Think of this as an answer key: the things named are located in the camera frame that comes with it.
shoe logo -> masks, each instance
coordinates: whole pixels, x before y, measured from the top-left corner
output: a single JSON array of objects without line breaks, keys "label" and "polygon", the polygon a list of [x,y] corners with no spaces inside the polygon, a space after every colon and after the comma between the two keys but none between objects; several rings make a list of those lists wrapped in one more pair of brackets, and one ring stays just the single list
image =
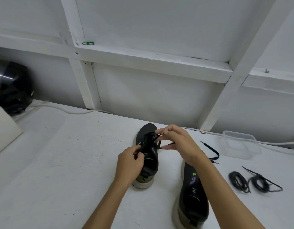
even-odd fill
[{"label": "shoe logo", "polygon": [[196,177],[193,177],[193,178],[192,178],[192,181],[190,182],[190,184],[194,184],[195,181],[196,181]]}]

helmet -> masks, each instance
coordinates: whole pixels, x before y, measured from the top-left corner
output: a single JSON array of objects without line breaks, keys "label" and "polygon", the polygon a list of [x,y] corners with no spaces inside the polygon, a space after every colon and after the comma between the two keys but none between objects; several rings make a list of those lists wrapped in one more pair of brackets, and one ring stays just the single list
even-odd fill
[{"label": "helmet", "polygon": [[0,59],[0,106],[10,115],[31,104],[33,81],[27,67]]}]

right hand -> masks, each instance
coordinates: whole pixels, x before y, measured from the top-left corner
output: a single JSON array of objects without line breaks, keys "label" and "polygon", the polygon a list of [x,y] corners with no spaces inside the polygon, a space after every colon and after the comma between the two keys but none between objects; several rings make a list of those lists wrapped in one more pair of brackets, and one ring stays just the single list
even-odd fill
[{"label": "right hand", "polygon": [[175,144],[162,146],[162,149],[177,150],[181,157],[191,166],[194,166],[198,157],[204,154],[188,132],[176,125],[168,125],[165,128],[156,130],[155,133],[162,134],[158,141],[171,140],[175,142]]}]

plastic container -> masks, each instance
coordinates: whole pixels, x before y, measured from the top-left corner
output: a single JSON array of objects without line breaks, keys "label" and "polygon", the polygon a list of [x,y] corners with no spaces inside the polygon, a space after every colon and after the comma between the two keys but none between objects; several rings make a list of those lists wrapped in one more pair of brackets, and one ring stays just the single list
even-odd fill
[{"label": "plastic container", "polygon": [[223,131],[220,147],[225,156],[245,160],[262,153],[254,136],[232,131]]}]

black sneaker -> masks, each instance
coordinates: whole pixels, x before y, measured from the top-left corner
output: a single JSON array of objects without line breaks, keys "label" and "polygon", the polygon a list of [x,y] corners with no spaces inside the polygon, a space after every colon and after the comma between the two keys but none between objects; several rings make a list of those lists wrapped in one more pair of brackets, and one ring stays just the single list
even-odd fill
[{"label": "black sneaker", "polygon": [[208,199],[196,170],[185,161],[181,167],[183,185],[173,209],[173,221],[178,229],[201,228],[208,218]]},{"label": "black sneaker", "polygon": [[132,182],[137,188],[147,189],[150,187],[154,180],[154,175],[158,171],[158,148],[157,144],[158,134],[154,133],[157,127],[154,124],[144,125],[137,133],[135,145],[141,145],[140,152],[145,155],[144,166],[139,176]]}]

